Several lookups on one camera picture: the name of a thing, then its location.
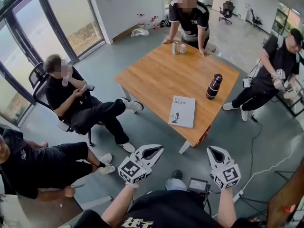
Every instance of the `black water bottle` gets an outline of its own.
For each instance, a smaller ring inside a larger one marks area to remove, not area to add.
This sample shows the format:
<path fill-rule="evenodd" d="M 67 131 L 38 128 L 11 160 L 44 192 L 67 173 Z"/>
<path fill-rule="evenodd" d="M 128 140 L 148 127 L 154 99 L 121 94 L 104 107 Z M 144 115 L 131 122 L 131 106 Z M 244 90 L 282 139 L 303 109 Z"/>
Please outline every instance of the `black water bottle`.
<path fill-rule="evenodd" d="M 223 76 L 221 74 L 215 74 L 213 80 L 209 84 L 209 87 L 206 92 L 206 97 L 209 100 L 213 100 L 214 97 L 218 94 L 220 83 L 223 81 Z"/>

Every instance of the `black t-shirt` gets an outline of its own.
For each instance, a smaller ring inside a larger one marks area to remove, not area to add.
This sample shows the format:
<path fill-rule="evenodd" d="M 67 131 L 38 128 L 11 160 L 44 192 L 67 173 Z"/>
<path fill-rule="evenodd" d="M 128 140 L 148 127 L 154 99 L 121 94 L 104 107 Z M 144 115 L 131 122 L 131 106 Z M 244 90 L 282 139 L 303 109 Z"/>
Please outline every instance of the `black t-shirt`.
<path fill-rule="evenodd" d="M 296 54 L 287 50 L 285 39 L 282 46 L 278 49 L 278 38 L 271 36 L 263 46 L 263 49 L 269 55 L 269 61 L 275 70 L 282 69 L 285 72 L 285 81 L 290 74 L 299 74 L 300 63 L 296 61 Z M 256 78 L 264 83 L 267 89 L 275 89 L 272 83 L 272 77 L 267 69 L 262 66 Z"/>
<path fill-rule="evenodd" d="M 177 0 L 172 0 L 169 5 L 169 21 L 180 22 L 181 37 L 186 41 L 198 40 L 198 26 L 205 28 L 206 38 L 209 36 L 209 11 L 207 6 L 199 1 L 191 13 L 185 13 L 182 8 L 179 8 Z"/>
<path fill-rule="evenodd" d="M 84 80 L 78 71 L 73 67 L 72 77 L 77 80 Z M 57 79 L 54 77 L 50 77 L 47 81 L 45 93 L 47 97 L 47 101 L 52 110 L 58 109 L 62 103 L 64 103 L 76 90 L 76 88 L 68 82 L 66 87 L 62 86 L 62 78 Z M 78 97 L 74 100 L 70 108 L 65 112 L 63 118 L 70 119 L 71 116 L 83 109 L 82 102 L 84 101 L 84 95 L 82 97 Z"/>
<path fill-rule="evenodd" d="M 109 228 L 98 214 L 86 211 L 74 228 Z M 221 228 L 204 211 L 203 200 L 192 192 L 156 191 L 137 199 L 118 227 L 138 228 Z M 238 219 L 232 228 L 255 228 L 247 220 Z"/>
<path fill-rule="evenodd" d="M 8 160 L 0 165 L 4 178 L 18 194 L 35 199 L 37 188 L 56 188 L 64 154 L 54 147 L 33 148 L 23 133 L 0 125 L 0 134 L 10 150 Z"/>

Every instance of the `cap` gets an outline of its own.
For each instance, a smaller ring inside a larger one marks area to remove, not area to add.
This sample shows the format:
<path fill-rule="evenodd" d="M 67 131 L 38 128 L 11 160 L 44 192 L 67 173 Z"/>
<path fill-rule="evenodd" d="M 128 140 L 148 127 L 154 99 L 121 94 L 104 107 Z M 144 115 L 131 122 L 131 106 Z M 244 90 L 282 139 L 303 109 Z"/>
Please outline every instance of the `cap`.
<path fill-rule="evenodd" d="M 296 29 L 296 28 L 292 28 L 290 30 L 290 34 L 293 35 L 295 42 L 301 48 L 304 48 L 303 35 L 301 34 L 301 32 L 298 29 Z"/>

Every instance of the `armrest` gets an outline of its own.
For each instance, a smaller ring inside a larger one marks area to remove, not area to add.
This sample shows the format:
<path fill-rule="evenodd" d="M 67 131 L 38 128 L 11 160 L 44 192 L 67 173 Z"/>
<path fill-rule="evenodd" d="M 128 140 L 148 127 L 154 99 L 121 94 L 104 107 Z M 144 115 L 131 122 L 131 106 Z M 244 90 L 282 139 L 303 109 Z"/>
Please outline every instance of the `armrest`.
<path fill-rule="evenodd" d="M 93 91 L 95 89 L 94 85 L 87 85 L 88 91 Z"/>
<path fill-rule="evenodd" d="M 58 126 L 61 130 L 65 131 L 65 132 L 68 132 L 68 131 L 70 130 L 70 126 L 67 125 L 67 124 L 65 124 L 64 122 L 62 122 L 62 121 L 60 121 L 60 120 L 58 120 L 57 126 Z"/>

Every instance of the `white can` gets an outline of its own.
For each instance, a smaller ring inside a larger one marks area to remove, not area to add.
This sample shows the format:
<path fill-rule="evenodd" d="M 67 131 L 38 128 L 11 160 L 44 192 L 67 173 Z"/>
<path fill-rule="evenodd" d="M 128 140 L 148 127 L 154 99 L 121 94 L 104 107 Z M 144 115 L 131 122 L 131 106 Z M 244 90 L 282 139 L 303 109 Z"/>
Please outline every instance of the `white can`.
<path fill-rule="evenodd" d="M 186 53 L 186 45 L 185 44 L 182 44 L 181 46 L 180 46 L 180 53 L 182 53 L 182 54 L 184 54 L 184 53 Z"/>
<path fill-rule="evenodd" d="M 172 53 L 173 53 L 173 54 L 177 54 L 177 44 L 178 44 L 177 41 L 174 41 L 174 42 L 172 43 Z"/>

